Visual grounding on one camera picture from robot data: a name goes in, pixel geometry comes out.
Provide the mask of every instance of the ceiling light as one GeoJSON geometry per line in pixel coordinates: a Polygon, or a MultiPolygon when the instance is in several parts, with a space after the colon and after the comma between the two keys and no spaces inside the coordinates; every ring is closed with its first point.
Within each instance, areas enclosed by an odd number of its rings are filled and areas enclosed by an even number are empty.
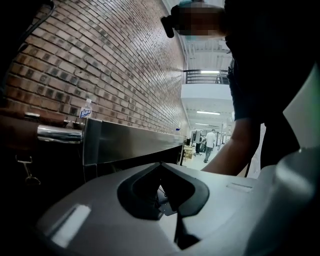
{"type": "Polygon", "coordinates": [[[206,112],[206,111],[197,111],[199,114],[210,114],[210,115],[220,115],[220,113],[217,112],[206,112]]]}
{"type": "Polygon", "coordinates": [[[202,70],[201,74],[220,74],[220,71],[202,70]]]}

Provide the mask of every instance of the white wall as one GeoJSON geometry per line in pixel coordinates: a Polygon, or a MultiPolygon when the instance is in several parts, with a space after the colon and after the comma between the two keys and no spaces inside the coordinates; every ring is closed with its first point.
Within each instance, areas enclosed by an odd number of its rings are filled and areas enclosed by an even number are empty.
{"type": "Polygon", "coordinates": [[[231,100],[229,85],[215,83],[191,83],[183,84],[181,98],[201,98],[231,100]]]}

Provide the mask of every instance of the balcony railing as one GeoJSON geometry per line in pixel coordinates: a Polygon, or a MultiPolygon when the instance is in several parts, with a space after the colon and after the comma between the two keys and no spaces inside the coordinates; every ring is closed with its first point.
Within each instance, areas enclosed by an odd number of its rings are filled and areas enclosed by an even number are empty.
{"type": "Polygon", "coordinates": [[[219,70],[219,73],[202,73],[201,69],[184,70],[186,84],[220,84],[228,85],[227,70],[219,70]]]}

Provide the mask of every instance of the floor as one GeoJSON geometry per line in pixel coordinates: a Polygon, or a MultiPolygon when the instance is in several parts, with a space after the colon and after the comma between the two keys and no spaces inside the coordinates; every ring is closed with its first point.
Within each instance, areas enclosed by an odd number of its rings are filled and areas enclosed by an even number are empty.
{"type": "MultiPolygon", "coordinates": [[[[209,157],[208,163],[216,156],[216,154],[219,152],[217,150],[218,148],[215,146],[211,152],[211,155],[209,157]]],[[[196,156],[192,156],[192,159],[183,159],[182,165],[191,169],[195,169],[195,170],[202,170],[208,163],[204,163],[205,157],[206,157],[206,153],[205,152],[201,152],[200,154],[202,155],[196,155],[196,156]]]]}

